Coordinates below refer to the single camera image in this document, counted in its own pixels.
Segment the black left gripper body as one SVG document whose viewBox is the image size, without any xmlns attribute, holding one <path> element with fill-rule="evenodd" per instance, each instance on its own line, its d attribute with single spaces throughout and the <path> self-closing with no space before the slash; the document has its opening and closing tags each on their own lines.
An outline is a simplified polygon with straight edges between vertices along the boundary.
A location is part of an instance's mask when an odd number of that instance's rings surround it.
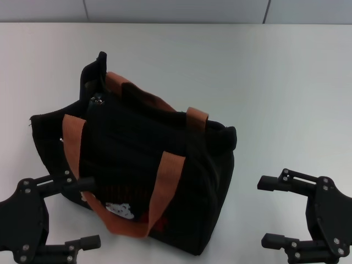
<svg viewBox="0 0 352 264">
<path fill-rule="evenodd" d="M 31 263 L 48 237 L 49 215 L 33 179 L 21 180 L 14 194 L 1 202 L 1 251 L 16 263 Z"/>
</svg>

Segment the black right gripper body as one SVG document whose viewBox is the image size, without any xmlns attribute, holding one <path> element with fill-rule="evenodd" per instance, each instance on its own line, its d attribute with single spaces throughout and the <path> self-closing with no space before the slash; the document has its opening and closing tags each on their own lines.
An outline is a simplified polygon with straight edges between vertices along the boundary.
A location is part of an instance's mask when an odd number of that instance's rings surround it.
<svg viewBox="0 0 352 264">
<path fill-rule="evenodd" d="M 308 195 L 306 220 L 313 241 L 322 245 L 319 260 L 337 263 L 350 254 L 351 198 L 329 177 L 309 177 L 314 182 Z"/>
</svg>

